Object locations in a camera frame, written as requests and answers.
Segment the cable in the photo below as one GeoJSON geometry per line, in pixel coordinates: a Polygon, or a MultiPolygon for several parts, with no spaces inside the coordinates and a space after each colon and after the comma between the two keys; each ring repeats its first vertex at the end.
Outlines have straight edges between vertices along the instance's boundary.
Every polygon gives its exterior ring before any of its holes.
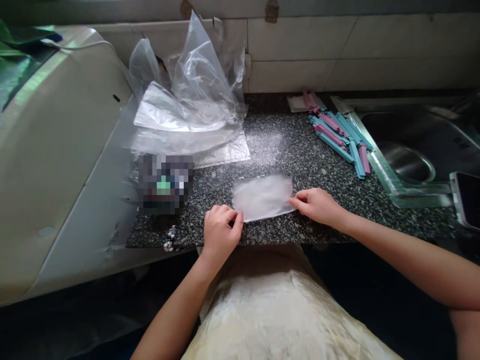
{"type": "Polygon", "coordinates": [[[129,74],[128,74],[128,70],[127,68],[125,67],[125,64],[120,60],[119,56],[117,55],[117,52],[115,51],[115,48],[114,46],[109,43],[108,41],[105,41],[105,40],[101,40],[101,41],[97,41],[97,42],[92,42],[92,43],[89,43],[87,45],[83,45],[83,46],[77,46],[77,47],[68,47],[68,46],[62,46],[60,44],[57,44],[55,41],[53,40],[50,40],[50,39],[47,39],[47,38],[44,38],[42,40],[40,40],[44,45],[48,46],[48,47],[51,47],[51,48],[57,48],[57,49],[62,49],[62,50],[83,50],[83,49],[88,49],[88,48],[92,48],[94,46],[97,46],[97,45],[108,45],[110,47],[110,49],[113,50],[113,53],[115,54],[116,56],[116,59],[120,65],[120,70],[121,72],[123,73],[123,76],[125,77],[125,80],[128,84],[128,87],[130,88],[132,94],[135,96],[135,91],[134,91],[134,86],[132,85],[132,81],[129,77],[129,74]]]}
{"type": "Polygon", "coordinates": [[[50,40],[50,39],[42,39],[40,40],[44,45],[47,45],[49,47],[52,47],[52,48],[58,48],[58,49],[63,49],[63,50],[82,50],[82,49],[88,49],[88,48],[91,48],[91,47],[94,47],[94,46],[97,46],[97,45],[101,45],[101,44],[105,44],[105,45],[108,45],[115,54],[117,54],[117,52],[115,51],[115,48],[114,46],[109,43],[108,41],[105,41],[105,40],[102,40],[102,41],[97,41],[97,42],[92,42],[92,43],[89,43],[87,45],[83,45],[83,46],[76,46],[76,47],[68,47],[68,46],[62,46],[60,44],[57,44],[55,41],[53,40],[50,40]]]}

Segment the phone screen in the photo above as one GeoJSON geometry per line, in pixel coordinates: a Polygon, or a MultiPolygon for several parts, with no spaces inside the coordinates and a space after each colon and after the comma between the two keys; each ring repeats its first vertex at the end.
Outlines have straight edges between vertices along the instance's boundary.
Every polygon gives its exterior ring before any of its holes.
{"type": "Polygon", "coordinates": [[[466,222],[480,228],[480,178],[458,172],[457,186],[466,222]]]}

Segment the hand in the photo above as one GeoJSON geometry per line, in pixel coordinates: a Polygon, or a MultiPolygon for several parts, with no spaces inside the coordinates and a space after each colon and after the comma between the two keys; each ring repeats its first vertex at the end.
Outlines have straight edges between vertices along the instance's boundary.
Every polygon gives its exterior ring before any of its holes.
{"type": "Polygon", "coordinates": [[[227,205],[215,205],[205,214],[204,246],[200,255],[215,274],[222,268],[240,241],[244,214],[227,205]],[[233,227],[229,222],[235,219],[233,227]]]}
{"type": "Polygon", "coordinates": [[[290,205],[313,221],[337,229],[349,212],[341,207],[325,190],[302,190],[288,199],[290,205]]]}

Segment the smartphone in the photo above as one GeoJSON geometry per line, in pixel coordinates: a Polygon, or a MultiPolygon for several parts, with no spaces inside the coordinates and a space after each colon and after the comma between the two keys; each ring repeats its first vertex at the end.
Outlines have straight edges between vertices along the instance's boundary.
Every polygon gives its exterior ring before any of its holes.
{"type": "Polygon", "coordinates": [[[458,222],[480,231],[480,177],[452,172],[450,184],[458,222]]]}

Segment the white appliance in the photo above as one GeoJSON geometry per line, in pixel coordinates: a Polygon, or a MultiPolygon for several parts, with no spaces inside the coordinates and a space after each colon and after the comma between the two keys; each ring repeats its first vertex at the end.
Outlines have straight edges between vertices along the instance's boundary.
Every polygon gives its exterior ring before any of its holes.
{"type": "MultiPolygon", "coordinates": [[[[88,27],[56,30],[66,47],[103,40],[88,27]]],[[[0,306],[170,255],[124,247],[137,215],[125,74],[105,44],[59,50],[3,112],[0,306]]]]}

